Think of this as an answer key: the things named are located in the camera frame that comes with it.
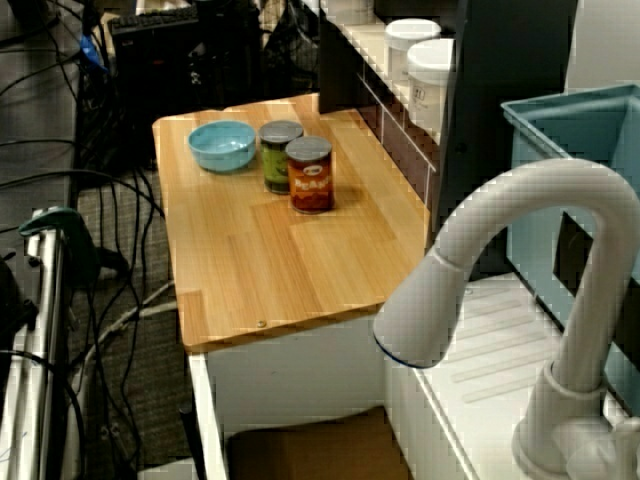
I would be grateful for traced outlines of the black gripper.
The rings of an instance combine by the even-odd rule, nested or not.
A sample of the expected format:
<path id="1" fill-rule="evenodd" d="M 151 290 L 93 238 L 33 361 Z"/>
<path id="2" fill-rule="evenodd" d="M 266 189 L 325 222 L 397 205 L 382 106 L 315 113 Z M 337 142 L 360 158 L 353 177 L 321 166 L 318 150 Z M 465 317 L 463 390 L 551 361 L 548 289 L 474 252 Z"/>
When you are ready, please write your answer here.
<path id="1" fill-rule="evenodd" d="M 228 32 L 210 32 L 189 51 L 190 92 L 194 104 L 201 109 L 213 107 L 209 75 L 233 73 L 234 46 L 235 41 Z"/>

